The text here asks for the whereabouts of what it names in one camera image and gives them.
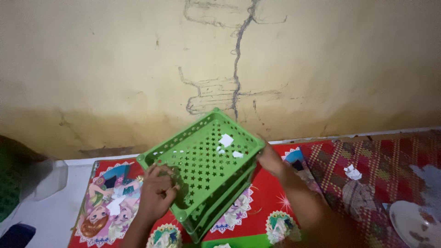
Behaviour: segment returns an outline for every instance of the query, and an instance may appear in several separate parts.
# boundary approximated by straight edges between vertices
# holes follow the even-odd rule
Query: hand
[[[141,198],[139,201],[138,215],[144,216],[147,220],[155,222],[168,211],[171,203],[176,197],[178,185],[173,186],[172,170],[166,166],[152,164],[144,173],[144,183],[141,187]]]
[[[273,176],[280,178],[287,166],[271,145],[268,142],[265,143],[265,147],[257,154],[257,161]]]

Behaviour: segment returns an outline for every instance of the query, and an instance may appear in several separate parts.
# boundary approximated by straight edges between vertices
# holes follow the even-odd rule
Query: cartoon character face
[[[245,204],[248,203],[248,198],[244,195],[240,195],[233,205],[227,210],[227,212],[235,212],[237,209],[242,209]]]
[[[121,207],[119,215],[115,216],[113,222],[117,225],[128,221],[132,217],[132,210],[128,207]]]
[[[103,206],[99,206],[94,208],[92,212],[87,216],[87,218],[90,220],[92,224],[95,224],[98,220],[102,219],[104,216],[107,215],[106,208]]]

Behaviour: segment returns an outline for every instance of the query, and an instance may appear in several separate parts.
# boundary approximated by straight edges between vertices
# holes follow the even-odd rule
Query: white paper scrap
[[[233,138],[230,137],[228,134],[222,135],[222,138],[219,140],[219,142],[224,145],[224,147],[228,147],[233,143]]]
[[[357,169],[354,169],[353,164],[351,164],[347,168],[343,168],[343,169],[345,171],[346,176],[348,176],[352,180],[358,180],[361,178],[362,174]]]
[[[113,199],[111,203],[109,203],[106,208],[109,209],[109,215],[119,215],[121,213],[120,203],[124,201],[126,198],[125,195]]]
[[[226,244],[220,244],[220,245],[215,246],[213,248],[231,248],[231,246],[229,243],[226,243]]]
[[[233,151],[233,157],[235,158],[243,158],[243,154],[238,151]]]

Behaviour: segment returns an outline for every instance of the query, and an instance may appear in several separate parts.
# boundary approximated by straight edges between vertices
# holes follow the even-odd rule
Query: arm
[[[170,176],[159,177],[160,171],[173,173],[166,165],[151,165],[144,173],[139,209],[127,230],[121,248],[145,248],[155,222],[168,211],[179,186]]]
[[[279,179],[302,229],[308,233],[308,245],[326,247],[362,246],[355,228],[332,212],[321,196],[287,166],[267,143],[258,156],[262,167]]]

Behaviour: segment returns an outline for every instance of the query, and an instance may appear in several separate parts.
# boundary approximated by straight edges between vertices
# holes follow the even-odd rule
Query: red fabric
[[[279,146],[274,146],[274,149],[280,155],[284,155],[285,151],[289,151],[291,148],[295,149],[297,146],[298,144],[279,145]],[[128,173],[129,178],[136,178],[138,175],[143,174],[142,167],[136,162],[134,158],[132,158],[132,159],[113,160],[113,161],[99,161],[99,167],[97,168],[92,178],[98,176],[100,172],[106,171],[108,167],[113,167],[116,163],[123,163],[123,162],[129,162],[129,163],[135,162],[134,164],[131,165],[131,168],[129,170]],[[281,185],[279,184],[279,182],[275,177],[273,177],[267,171],[262,169],[262,167],[259,164],[255,170],[253,180],[251,183],[252,183],[251,189],[254,192],[251,195],[253,202],[250,203],[251,210],[248,211],[248,217],[242,219],[242,225],[236,225],[233,231],[226,230],[224,233],[220,233],[219,231],[215,231],[214,233],[211,233],[209,231],[205,235],[202,241],[232,238],[232,237],[242,237],[242,236],[266,233],[266,229],[265,229],[266,220],[273,211],[277,211],[277,210],[286,212],[297,222],[297,219],[295,218],[292,210],[289,207],[282,209],[282,204],[279,203],[280,202],[279,197],[282,198],[284,196],[284,191]],[[181,235],[184,243],[191,242],[190,236],[186,234],[182,225],[175,219],[175,216],[170,211],[167,212],[163,218],[159,219],[154,224],[152,228],[152,233],[154,230],[156,230],[157,227],[166,223],[173,224],[176,225],[176,227],[178,227],[178,229],[181,231]],[[120,242],[121,239],[117,239],[113,243],[113,245],[104,244],[102,248],[118,247]],[[86,242],[80,243],[79,237],[72,235],[68,247],[86,248],[87,243]]]

